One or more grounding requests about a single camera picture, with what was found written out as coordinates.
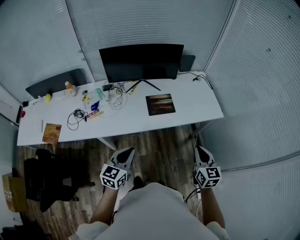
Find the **box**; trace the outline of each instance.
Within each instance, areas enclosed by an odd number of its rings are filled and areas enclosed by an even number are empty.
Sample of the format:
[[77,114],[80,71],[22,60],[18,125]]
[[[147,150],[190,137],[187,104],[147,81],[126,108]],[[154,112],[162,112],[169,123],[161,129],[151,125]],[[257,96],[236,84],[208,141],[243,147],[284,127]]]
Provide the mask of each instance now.
[[119,189],[127,181],[127,171],[108,164],[104,164],[100,173],[104,186]]
[[22,178],[12,177],[11,174],[2,176],[2,183],[7,207],[12,212],[27,210],[25,182]]
[[201,188],[213,188],[222,179],[220,167],[199,167],[196,179]]

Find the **desk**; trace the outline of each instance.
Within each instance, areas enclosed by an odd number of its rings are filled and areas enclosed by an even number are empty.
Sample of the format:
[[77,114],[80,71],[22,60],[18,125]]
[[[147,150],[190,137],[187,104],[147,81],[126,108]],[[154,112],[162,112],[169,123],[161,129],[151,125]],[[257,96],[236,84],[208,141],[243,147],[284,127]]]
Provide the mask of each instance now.
[[[59,142],[69,142],[83,139],[97,138],[112,149],[116,149],[108,137],[150,131],[155,129],[170,128],[196,122],[202,122],[222,118],[223,113],[217,102],[214,92],[208,84],[201,79],[192,81],[194,75],[178,75],[177,79],[154,79],[149,80],[161,91],[141,82],[132,95],[127,95],[127,102],[120,110],[113,110],[100,101],[100,111],[104,111],[102,117],[81,121],[79,128],[72,131],[67,127],[67,118],[76,108],[85,110],[81,102],[82,92],[91,92],[95,88],[101,88],[105,81],[88,83],[78,87],[78,94],[73,97],[69,93],[65,96],[61,92],[53,95],[49,103],[44,101],[31,104],[24,108],[25,117],[21,119],[18,146],[43,144],[42,138],[46,123],[62,125]],[[125,89],[129,89],[133,83],[125,83]],[[170,93],[173,99],[176,112],[149,116],[146,103],[146,96]],[[36,129],[43,120],[42,129]]]

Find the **plastic bottle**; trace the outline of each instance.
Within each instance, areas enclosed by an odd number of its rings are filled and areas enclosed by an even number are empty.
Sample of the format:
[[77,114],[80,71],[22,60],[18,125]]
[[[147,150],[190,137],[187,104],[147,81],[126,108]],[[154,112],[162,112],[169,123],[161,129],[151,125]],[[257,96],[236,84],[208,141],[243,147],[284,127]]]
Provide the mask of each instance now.
[[65,82],[65,86],[66,86],[67,91],[72,96],[76,96],[76,94],[77,94],[77,88],[76,88],[76,86],[72,85],[72,83],[70,83],[70,82]]

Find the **blue item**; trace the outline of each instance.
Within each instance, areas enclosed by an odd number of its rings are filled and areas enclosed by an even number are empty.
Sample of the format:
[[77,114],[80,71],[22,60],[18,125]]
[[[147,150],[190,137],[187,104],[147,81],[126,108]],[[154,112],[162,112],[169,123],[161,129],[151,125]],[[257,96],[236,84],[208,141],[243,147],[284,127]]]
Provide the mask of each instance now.
[[94,103],[94,104],[92,105],[92,107],[90,107],[90,109],[91,109],[92,111],[95,111],[95,110],[98,109],[98,106],[99,106],[99,101],[96,102],[96,103]]

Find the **person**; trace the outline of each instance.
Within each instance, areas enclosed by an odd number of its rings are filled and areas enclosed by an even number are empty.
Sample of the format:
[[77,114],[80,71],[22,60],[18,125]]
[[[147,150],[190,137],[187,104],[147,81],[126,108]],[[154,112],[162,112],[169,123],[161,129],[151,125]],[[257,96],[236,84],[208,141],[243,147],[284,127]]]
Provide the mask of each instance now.
[[71,240],[227,240],[223,215],[211,188],[201,189],[203,224],[191,214],[183,196],[161,183],[134,187],[121,199],[113,223],[118,191],[106,187],[89,224],[78,227]]

